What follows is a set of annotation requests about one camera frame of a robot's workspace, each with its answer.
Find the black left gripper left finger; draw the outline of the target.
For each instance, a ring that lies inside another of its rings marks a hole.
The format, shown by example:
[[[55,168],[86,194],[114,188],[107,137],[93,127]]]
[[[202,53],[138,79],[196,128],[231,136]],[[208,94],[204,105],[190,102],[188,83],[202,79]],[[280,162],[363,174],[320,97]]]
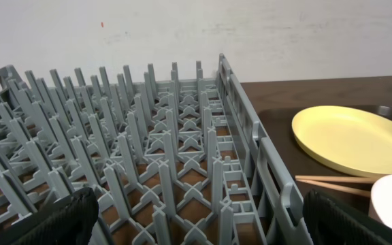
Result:
[[[85,187],[0,232],[0,245],[85,245],[98,213],[94,191]]]

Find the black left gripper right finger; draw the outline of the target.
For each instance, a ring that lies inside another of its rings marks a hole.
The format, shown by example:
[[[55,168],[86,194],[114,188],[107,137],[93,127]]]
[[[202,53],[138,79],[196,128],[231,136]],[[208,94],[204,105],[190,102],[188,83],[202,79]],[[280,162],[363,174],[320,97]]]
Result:
[[[326,193],[311,190],[302,212],[315,244],[392,244],[392,228]]]

